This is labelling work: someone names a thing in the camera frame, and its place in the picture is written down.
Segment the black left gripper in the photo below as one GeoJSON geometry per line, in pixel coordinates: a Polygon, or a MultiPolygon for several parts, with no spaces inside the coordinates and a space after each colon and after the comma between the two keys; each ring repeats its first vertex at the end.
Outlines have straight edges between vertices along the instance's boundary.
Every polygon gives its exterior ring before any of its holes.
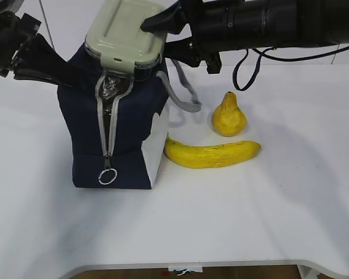
{"type": "Polygon", "coordinates": [[[13,70],[15,80],[76,86],[83,77],[82,71],[60,57],[37,34],[41,26],[38,19],[27,13],[19,17],[18,9],[18,5],[0,5],[0,76],[6,77],[13,70]],[[19,65],[13,68],[18,50],[19,65]]]}

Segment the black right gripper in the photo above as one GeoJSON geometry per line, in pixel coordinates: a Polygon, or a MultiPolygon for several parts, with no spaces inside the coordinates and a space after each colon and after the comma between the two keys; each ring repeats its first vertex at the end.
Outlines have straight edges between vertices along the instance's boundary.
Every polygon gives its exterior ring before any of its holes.
{"type": "Polygon", "coordinates": [[[163,56],[197,66],[197,52],[206,62],[208,73],[219,73],[222,67],[220,52],[232,49],[235,1],[176,1],[162,12],[146,18],[142,31],[180,34],[188,23],[193,39],[165,44],[163,56]]]}

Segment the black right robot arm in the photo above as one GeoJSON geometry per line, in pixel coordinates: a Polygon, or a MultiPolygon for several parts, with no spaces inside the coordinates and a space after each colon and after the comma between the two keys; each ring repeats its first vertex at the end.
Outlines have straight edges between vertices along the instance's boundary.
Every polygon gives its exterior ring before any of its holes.
{"type": "Polygon", "coordinates": [[[145,19],[142,31],[191,36],[168,42],[164,56],[220,73],[220,52],[349,44],[349,1],[176,1],[145,19]]]}

